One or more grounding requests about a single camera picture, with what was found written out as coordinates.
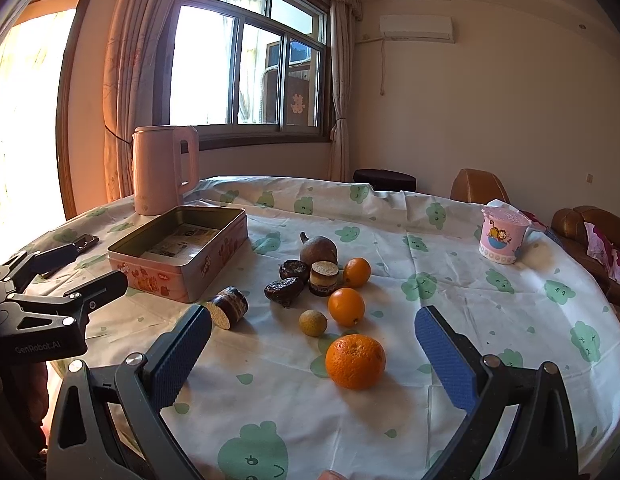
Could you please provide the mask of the right hand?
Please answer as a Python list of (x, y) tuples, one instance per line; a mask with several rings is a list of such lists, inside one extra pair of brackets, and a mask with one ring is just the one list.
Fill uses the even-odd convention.
[(321, 472), (317, 480), (348, 480), (348, 478), (343, 474), (339, 474), (337, 471), (326, 469)]

